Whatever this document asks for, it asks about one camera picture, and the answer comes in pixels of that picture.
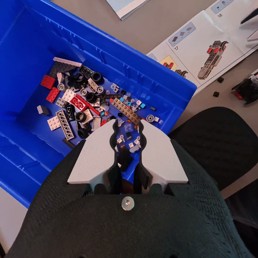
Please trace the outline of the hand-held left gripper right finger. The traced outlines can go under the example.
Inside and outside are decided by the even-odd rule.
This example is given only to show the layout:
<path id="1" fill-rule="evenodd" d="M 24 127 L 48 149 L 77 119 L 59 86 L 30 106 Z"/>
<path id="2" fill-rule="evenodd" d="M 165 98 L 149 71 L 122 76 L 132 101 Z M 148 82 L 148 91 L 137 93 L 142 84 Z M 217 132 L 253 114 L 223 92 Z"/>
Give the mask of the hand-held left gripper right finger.
<path id="1" fill-rule="evenodd" d="M 139 129 L 141 151 L 134 171 L 134 193 L 150 191 L 154 184 L 159 184 L 164 192 L 169 183 L 188 183 L 171 139 L 144 119 Z"/>

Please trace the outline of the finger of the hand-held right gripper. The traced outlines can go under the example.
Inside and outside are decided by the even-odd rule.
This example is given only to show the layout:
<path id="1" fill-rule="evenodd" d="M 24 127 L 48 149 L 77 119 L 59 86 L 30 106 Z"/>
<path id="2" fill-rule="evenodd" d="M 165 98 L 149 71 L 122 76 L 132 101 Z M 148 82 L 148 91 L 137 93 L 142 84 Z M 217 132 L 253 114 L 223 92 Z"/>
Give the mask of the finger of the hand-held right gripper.
<path id="1" fill-rule="evenodd" d="M 258 39 L 258 7 L 256 6 L 242 18 L 240 22 L 241 34 L 245 36 L 248 43 L 256 42 Z"/>

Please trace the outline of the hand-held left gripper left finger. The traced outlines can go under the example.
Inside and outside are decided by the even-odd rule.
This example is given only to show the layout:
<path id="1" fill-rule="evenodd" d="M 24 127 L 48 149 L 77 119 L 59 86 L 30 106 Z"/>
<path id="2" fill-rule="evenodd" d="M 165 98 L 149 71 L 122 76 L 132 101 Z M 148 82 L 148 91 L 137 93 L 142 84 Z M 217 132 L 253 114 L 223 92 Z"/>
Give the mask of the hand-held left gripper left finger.
<path id="1" fill-rule="evenodd" d="M 85 141 L 67 180 L 69 184 L 89 184 L 94 190 L 103 184 L 111 194 L 121 193 L 121 171 L 117 161 L 118 121 L 112 119 Z"/>

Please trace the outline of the pile of toy bricks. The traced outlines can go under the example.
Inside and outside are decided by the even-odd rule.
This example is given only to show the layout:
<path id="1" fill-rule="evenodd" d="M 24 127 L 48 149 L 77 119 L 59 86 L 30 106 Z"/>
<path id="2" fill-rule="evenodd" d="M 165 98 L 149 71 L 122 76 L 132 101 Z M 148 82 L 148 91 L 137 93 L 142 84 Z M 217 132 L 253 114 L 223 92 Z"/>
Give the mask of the pile of toy bricks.
<path id="1" fill-rule="evenodd" d="M 87 67 L 81 66 L 79 73 L 73 76 L 73 70 L 76 68 L 79 68 L 81 65 L 80 63 L 71 62 L 69 60 L 64 59 L 58 59 L 54 58 L 54 65 L 49 73 L 49 75 L 45 75 L 41 85 L 46 86 L 48 88 L 51 88 L 46 101 L 53 102 L 56 97 L 59 95 L 60 91 L 64 91 L 64 94 L 62 98 L 58 99 L 57 105 L 59 107 L 62 107 L 63 102 L 67 102 L 70 105 L 66 105 L 66 108 L 76 108 L 78 112 L 76 114 L 70 112 L 70 110 L 66 110 L 66 114 L 64 114 L 64 109 L 61 108 L 60 111 L 55 113 L 55 117 L 46 118 L 45 120 L 39 119 L 37 127 L 34 130 L 34 133 L 43 141 L 45 141 L 47 144 L 49 144 L 51 147 L 53 147 L 56 151 L 60 151 L 61 154 L 64 154 L 63 151 L 61 151 L 60 143 L 57 143 L 57 140 L 54 140 L 54 136 L 50 136 L 50 132 L 47 131 L 47 124 L 50 127 L 51 131 L 54 131 L 58 128 L 62 128 L 63 133 L 65 135 L 65 140 L 69 141 L 74 138 L 73 130 L 70 128 L 69 121 L 73 118 L 78 123 L 78 136 L 86 139 L 89 137 L 89 131 L 91 129 L 94 129 L 93 127 L 96 125 L 96 120 L 100 119 L 101 116 L 104 114 L 104 111 L 107 111 L 107 109 L 103 110 L 102 112 L 99 112 L 95 109 L 95 107 L 99 107 L 98 105 L 95 105 L 95 102 L 98 101 L 100 98 L 110 98 L 110 101 L 112 104 L 114 104 L 115 107 L 119 109 L 121 114 L 124 114 L 127 116 L 127 121 L 131 121 L 132 123 L 135 123 L 135 127 L 139 129 L 139 117 L 137 114 L 133 112 L 133 110 L 129 109 L 129 104 L 126 105 L 125 101 L 123 101 L 122 98 L 120 98 L 120 95 L 95 95 L 93 92 L 88 92 L 85 97 L 90 98 L 90 103 L 86 101 L 81 95 L 77 94 L 74 91 L 71 91 L 72 88 L 68 86 L 68 88 L 65 87 L 62 83 L 61 77 L 63 74 L 70 75 L 66 79 L 69 79 L 69 82 L 78 82 L 79 78 L 82 77 L 82 79 L 85 79 L 85 72 L 89 71 L 89 81 L 88 86 L 93 86 L 92 90 L 95 91 L 98 89 L 98 86 L 95 83 L 95 80 L 92 80 L 91 75 L 97 75 L 98 73 L 93 73 L 91 70 L 88 70 Z M 123 135 L 121 135 L 118 140 L 117 144 L 124 141 Z M 127 149 L 124 147 L 121 149 L 121 153 L 117 157 L 117 161 L 119 164 L 121 164 L 121 170 L 125 171 L 127 169 L 127 164 L 131 163 L 131 156 L 130 153 L 137 152 L 140 150 L 140 138 L 138 137 L 134 143 L 129 143 L 130 149 Z"/>

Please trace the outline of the blue plastic bin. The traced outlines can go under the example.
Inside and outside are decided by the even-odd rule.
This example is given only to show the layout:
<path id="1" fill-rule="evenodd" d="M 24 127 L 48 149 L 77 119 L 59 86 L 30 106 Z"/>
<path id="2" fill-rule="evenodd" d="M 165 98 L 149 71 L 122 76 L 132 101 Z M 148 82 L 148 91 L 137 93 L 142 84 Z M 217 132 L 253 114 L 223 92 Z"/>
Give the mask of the blue plastic bin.
<path id="1" fill-rule="evenodd" d="M 51 170 L 71 151 L 61 127 L 48 120 L 61 110 L 41 85 L 54 57 L 82 63 L 154 106 L 169 134 L 196 86 L 115 37 L 50 1 L 1 1 L 1 188 L 28 208 Z"/>

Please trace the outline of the black mesh pad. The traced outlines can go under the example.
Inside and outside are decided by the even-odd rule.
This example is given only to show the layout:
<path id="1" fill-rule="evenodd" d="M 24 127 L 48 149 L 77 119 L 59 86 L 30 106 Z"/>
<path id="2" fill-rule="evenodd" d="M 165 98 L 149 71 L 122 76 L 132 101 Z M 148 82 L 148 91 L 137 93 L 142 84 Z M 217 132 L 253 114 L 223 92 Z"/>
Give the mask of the black mesh pad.
<path id="1" fill-rule="evenodd" d="M 233 110 L 212 107 L 168 134 L 223 190 L 258 162 L 258 137 Z"/>

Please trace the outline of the partly built toy vehicle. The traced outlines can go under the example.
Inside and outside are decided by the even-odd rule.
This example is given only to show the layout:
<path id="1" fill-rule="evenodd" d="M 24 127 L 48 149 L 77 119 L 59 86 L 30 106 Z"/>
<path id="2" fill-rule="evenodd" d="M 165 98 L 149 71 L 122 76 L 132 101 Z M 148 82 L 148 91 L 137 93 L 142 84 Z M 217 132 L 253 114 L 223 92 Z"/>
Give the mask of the partly built toy vehicle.
<path id="1" fill-rule="evenodd" d="M 234 86 L 231 91 L 239 99 L 249 105 L 258 100 L 258 69 L 251 73 L 248 78 Z"/>

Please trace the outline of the open instruction booklet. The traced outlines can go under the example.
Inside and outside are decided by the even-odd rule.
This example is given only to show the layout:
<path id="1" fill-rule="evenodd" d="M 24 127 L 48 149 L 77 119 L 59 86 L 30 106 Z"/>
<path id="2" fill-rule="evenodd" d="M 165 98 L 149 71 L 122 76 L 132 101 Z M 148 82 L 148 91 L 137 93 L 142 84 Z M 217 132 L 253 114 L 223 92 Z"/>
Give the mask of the open instruction booklet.
<path id="1" fill-rule="evenodd" d="M 171 34 L 147 56 L 197 86 L 195 94 L 257 50 L 240 31 L 257 0 L 216 1 Z"/>

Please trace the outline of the closed instruction booklet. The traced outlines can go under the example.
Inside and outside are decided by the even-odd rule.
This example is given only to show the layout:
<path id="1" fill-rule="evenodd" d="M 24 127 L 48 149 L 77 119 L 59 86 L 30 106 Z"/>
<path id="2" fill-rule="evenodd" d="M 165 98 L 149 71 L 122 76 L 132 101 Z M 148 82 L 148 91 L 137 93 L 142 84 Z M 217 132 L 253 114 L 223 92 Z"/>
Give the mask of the closed instruction booklet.
<path id="1" fill-rule="evenodd" d="M 139 9 L 149 0 L 107 0 L 121 21 Z"/>

